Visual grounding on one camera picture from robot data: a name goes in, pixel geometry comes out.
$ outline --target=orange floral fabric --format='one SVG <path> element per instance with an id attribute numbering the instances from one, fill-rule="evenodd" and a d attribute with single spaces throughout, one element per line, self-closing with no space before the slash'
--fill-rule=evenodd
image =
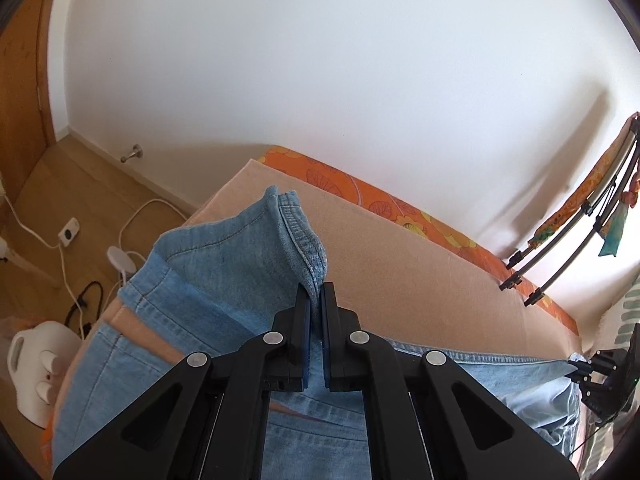
<path id="1" fill-rule="evenodd" d="M 625 125 L 620 130 L 620 133 L 616 139 L 608 147 L 607 151 L 596 162 L 596 165 L 589 172 L 587 177 L 582 181 L 578 189 L 576 189 L 572 195 L 562 204 L 562 207 L 553 213 L 533 234 L 531 240 L 527 243 L 530 247 L 540 247 L 550 236 L 552 236 L 564 223 L 571 218 L 578 208 L 584 203 L 585 200 L 591 194 L 591 191 L 596 189 L 598 184 L 602 181 L 603 177 L 609 171 L 613 160 L 616 158 L 622 144 L 624 144 L 626 136 L 629 133 L 631 121 L 636 118 L 638 112 L 633 114 L 626 120 Z"/>
<path id="2" fill-rule="evenodd" d="M 271 148 L 258 161 L 401 225 L 480 267 L 501 282 L 511 275 L 511 271 L 505 268 L 500 258 L 462 233 L 417 207 L 343 171 L 280 146 Z M 537 287 L 523 279 L 516 288 L 523 296 L 528 296 Z M 537 305 L 579 335 L 574 319 L 551 298 L 545 296 Z"/>

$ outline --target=round metal screw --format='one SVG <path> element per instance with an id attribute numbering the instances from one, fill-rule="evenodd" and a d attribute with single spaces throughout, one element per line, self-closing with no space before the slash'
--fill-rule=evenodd
<path id="1" fill-rule="evenodd" d="M 369 342 L 369 334 L 362 330 L 356 330 L 356 332 L 351 332 L 349 339 L 358 345 L 364 345 Z"/>
<path id="2" fill-rule="evenodd" d="M 282 343 L 283 339 L 284 337 L 280 332 L 267 332 L 262 338 L 267 345 L 278 345 Z"/>
<path id="3" fill-rule="evenodd" d="M 447 362 L 447 356 L 438 350 L 431 350 L 431 352 L 427 354 L 427 362 L 430 365 L 442 366 Z"/>
<path id="4" fill-rule="evenodd" d="M 198 368 L 207 363 L 207 355 L 202 352 L 195 352 L 187 357 L 187 364 L 194 368 Z"/>

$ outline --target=denim garment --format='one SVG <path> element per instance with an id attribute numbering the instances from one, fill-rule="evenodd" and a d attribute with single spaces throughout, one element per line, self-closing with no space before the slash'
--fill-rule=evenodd
<path id="1" fill-rule="evenodd" d="M 362 396 L 329 393 L 321 362 L 319 287 L 326 255 L 295 192 L 275 187 L 238 216 L 164 234 L 122 301 L 156 333 L 188 354 L 238 350 L 294 304 L 298 283 L 312 305 L 309 388 L 272 399 L 302 416 L 271 412 L 262 478 L 369 479 Z M 427 348 L 391 342 L 423 354 Z M 579 390 L 566 361 L 446 351 L 556 449 L 575 444 Z M 108 325 L 89 343 L 72 378 L 52 442 L 54 467 L 170 369 Z"/>

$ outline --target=denim shorts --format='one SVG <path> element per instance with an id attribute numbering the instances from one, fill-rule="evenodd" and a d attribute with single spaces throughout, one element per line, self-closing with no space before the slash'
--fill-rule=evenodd
<path id="1" fill-rule="evenodd" d="M 370 478 L 361 394 L 329 393 L 324 387 L 318 299 L 326 270 L 324 248 L 296 193 L 278 194 L 270 187 L 234 218 L 164 234 L 119 293 L 126 307 L 180 352 L 218 356 L 268 331 L 274 314 L 294 304 L 298 284 L 306 288 L 312 304 L 309 387 L 272 395 L 300 416 L 270 412 L 265 480 Z M 412 354 L 428 350 L 391 343 Z M 567 454 L 574 447 L 580 394 L 564 377 L 575 370 L 566 361 L 445 352 L 558 451 Z M 54 467 L 170 367 L 102 324 L 59 407 Z"/>

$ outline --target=orange floral board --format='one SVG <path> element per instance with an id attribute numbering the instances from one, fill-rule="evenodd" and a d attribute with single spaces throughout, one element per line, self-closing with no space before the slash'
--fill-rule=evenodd
<path id="1" fill-rule="evenodd" d="M 280 146 L 271 148 L 258 161 L 401 225 L 480 267 L 501 282 L 511 275 L 511 271 L 506 269 L 500 258 L 462 233 L 417 207 L 343 171 Z M 527 297 L 537 287 L 523 279 L 516 288 L 524 297 Z M 551 298 L 545 296 L 537 305 L 578 335 L 578 327 L 574 319 Z"/>

